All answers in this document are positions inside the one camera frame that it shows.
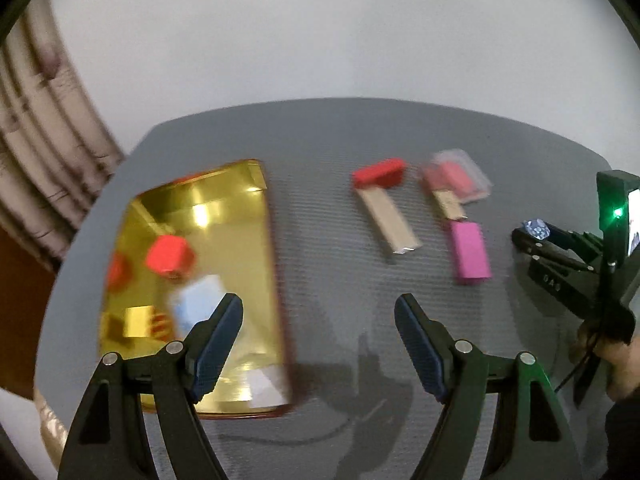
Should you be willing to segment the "right hand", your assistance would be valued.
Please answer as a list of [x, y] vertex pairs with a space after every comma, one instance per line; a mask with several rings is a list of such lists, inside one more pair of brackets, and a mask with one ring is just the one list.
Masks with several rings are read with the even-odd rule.
[[593, 335], [593, 329], [583, 322], [577, 331], [577, 339], [572, 347], [576, 363], [577, 377], [587, 374], [587, 366], [595, 358], [608, 364], [608, 385], [606, 394], [614, 402], [620, 402], [639, 393], [639, 333], [634, 333], [631, 341], [600, 338]]

